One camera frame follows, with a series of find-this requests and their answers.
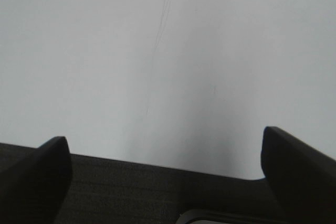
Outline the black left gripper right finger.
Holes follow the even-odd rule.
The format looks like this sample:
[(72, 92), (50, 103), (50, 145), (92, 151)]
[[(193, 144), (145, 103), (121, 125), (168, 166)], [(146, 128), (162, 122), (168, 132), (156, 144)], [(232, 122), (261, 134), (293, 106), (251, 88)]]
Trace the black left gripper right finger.
[(279, 127), (262, 139), (262, 171), (288, 221), (335, 223), (335, 160)]

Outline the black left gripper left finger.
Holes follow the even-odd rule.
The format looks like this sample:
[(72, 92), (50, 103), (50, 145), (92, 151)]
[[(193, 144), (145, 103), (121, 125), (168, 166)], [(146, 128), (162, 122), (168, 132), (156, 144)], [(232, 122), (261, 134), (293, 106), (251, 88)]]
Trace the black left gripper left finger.
[(54, 223), (71, 181), (67, 139), (53, 137), (1, 172), (1, 223)]

